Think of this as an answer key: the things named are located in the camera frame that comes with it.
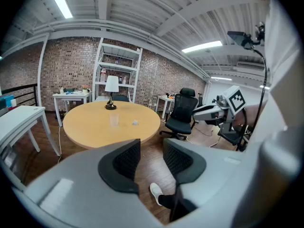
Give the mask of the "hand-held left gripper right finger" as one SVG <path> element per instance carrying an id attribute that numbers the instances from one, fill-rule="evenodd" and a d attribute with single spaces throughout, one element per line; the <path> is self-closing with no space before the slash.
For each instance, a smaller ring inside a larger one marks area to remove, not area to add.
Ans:
<path id="1" fill-rule="evenodd" d="M 176 181 L 177 200 L 198 208 L 222 188 L 243 153 L 166 138 L 163 159 Z"/>

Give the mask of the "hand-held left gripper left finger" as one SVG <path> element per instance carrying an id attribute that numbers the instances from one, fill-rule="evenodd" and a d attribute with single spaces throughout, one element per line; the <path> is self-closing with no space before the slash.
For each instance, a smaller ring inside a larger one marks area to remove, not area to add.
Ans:
<path id="1" fill-rule="evenodd" d="M 24 194 L 30 212 L 49 228 L 158 228 L 134 182 L 138 139 L 69 156 L 36 178 Z"/>

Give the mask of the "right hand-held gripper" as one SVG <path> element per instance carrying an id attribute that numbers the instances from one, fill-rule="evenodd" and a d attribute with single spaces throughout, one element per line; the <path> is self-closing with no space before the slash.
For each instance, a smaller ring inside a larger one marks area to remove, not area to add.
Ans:
<path id="1" fill-rule="evenodd" d="M 215 101 L 216 105 L 205 105 L 192 111 L 194 120 L 205 120 L 208 125 L 218 126 L 222 133 L 230 133 L 236 115 L 245 107 L 246 102 L 239 86 L 232 86 Z"/>

